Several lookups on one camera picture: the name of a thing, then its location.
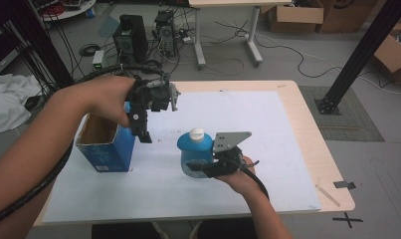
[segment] cardboard box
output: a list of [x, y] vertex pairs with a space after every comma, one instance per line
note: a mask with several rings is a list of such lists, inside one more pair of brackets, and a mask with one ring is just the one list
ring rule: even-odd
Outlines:
[[271, 32], [313, 33], [316, 24], [323, 22], [323, 7], [318, 0], [309, 2], [309, 8], [276, 6], [268, 11]]
[[121, 172], [129, 169], [134, 139], [129, 128], [88, 115], [76, 146], [96, 171]]
[[[397, 25], [391, 32], [395, 36], [401, 31], [401, 24]], [[390, 81], [401, 83], [401, 43], [389, 35], [374, 53], [376, 64], [381, 73]]]
[[318, 33], [352, 33], [361, 28], [377, 0], [320, 0], [320, 3], [324, 21], [317, 26]]

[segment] table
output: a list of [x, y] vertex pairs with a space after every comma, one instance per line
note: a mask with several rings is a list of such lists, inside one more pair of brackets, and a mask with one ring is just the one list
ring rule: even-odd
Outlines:
[[256, 32], [257, 21], [260, 13], [260, 6], [271, 5], [271, 4], [290, 4], [291, 0], [190, 0], [190, 6], [195, 8], [195, 25], [196, 33], [194, 39], [194, 49], [197, 56], [197, 66], [199, 69], [206, 66], [206, 60], [203, 55], [203, 50], [200, 43], [200, 8], [203, 7], [218, 7], [218, 6], [254, 6], [250, 33], [246, 34], [247, 46], [253, 54], [255, 59], [256, 67], [258, 67], [262, 62], [263, 58], [260, 55], [259, 50], [254, 43], [254, 36]]
[[[342, 176], [316, 126], [301, 92], [292, 81], [177, 82], [182, 93], [206, 91], [275, 91], [278, 92], [291, 123], [302, 158], [315, 185], [321, 209], [318, 212], [349, 211], [355, 207], [347, 188], [335, 188]], [[44, 209], [36, 225], [43, 224]]]

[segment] person's right hand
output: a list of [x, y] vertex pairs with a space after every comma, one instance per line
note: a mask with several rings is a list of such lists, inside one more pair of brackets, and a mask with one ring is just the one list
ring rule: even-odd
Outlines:
[[64, 88], [56, 97], [72, 99], [83, 107], [84, 114], [92, 113], [129, 126], [123, 103], [134, 85], [134, 79], [118, 76], [101, 76], [88, 82]]
[[[253, 163], [249, 157], [243, 156], [243, 158], [247, 164]], [[254, 167], [249, 167], [249, 170], [255, 173]], [[243, 171], [237, 171], [229, 175], [219, 176], [216, 177], [216, 179], [228, 183], [234, 191], [243, 196], [255, 193], [257, 191], [261, 192], [259, 185]]]

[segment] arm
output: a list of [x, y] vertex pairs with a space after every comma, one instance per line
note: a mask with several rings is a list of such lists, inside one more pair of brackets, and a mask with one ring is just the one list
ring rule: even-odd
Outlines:
[[[36, 186], [57, 164], [76, 134], [82, 117], [88, 113], [129, 126], [123, 102], [134, 80], [123, 77], [101, 77], [55, 93], [27, 130], [0, 158], [0, 211]], [[2, 233], [14, 229], [30, 230], [26, 213], [37, 210], [49, 194], [42, 193], [0, 222]], [[22, 221], [14, 220], [23, 214]]]
[[[245, 156], [244, 159], [247, 164], [252, 163], [248, 157]], [[238, 171], [217, 179], [228, 183], [234, 191], [243, 195], [252, 213], [258, 238], [292, 238], [268, 198], [247, 174]]]

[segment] blue box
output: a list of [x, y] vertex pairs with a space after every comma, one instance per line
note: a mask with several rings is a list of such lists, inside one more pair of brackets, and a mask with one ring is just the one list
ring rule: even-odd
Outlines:
[[124, 172], [129, 169], [134, 140], [129, 128], [88, 115], [76, 146], [96, 171]]

